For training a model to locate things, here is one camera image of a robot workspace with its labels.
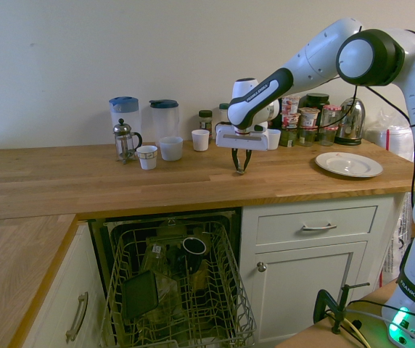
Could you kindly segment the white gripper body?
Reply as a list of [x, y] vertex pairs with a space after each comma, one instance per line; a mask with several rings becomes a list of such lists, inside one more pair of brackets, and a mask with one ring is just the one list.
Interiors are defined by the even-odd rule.
[[215, 143], [217, 146], [225, 148], [267, 151], [268, 129], [262, 125], [256, 126], [260, 128], [260, 131], [237, 133], [233, 125], [217, 124]]

